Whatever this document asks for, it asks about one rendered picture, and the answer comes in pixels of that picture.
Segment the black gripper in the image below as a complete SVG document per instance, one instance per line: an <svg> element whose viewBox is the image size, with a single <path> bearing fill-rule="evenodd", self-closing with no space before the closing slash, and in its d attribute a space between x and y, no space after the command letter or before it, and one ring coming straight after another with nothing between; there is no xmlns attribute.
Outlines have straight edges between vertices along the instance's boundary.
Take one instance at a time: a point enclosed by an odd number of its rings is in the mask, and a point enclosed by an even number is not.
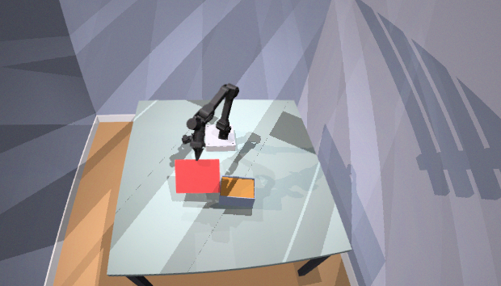
<svg viewBox="0 0 501 286"><path fill-rule="evenodd" d="M204 138L205 138L205 132L201 131L194 131L193 133L194 138L193 141L190 143L190 147L194 150L195 153L195 160L198 161L200 158L201 154L204 151L204 148L206 148L206 144L204 143Z"/></svg>

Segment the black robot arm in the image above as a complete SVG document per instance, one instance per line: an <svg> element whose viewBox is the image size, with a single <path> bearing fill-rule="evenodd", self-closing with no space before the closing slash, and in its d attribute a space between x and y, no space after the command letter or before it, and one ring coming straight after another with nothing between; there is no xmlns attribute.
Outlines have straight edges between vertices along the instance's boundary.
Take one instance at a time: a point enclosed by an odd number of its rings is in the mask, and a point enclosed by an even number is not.
<svg viewBox="0 0 501 286"><path fill-rule="evenodd" d="M215 109L225 97L221 118L217 121L216 128L219 129L218 139L228 140L228 135L231 131L231 127L229 126L229 114L233 100L238 95L238 92L238 86L233 86L231 84L221 86L210 103L205 104L192 118L187 120L187 128L205 132L206 124L213 118ZM182 142L186 145L192 142L193 138L193 134L191 136L183 135Z"/></svg>

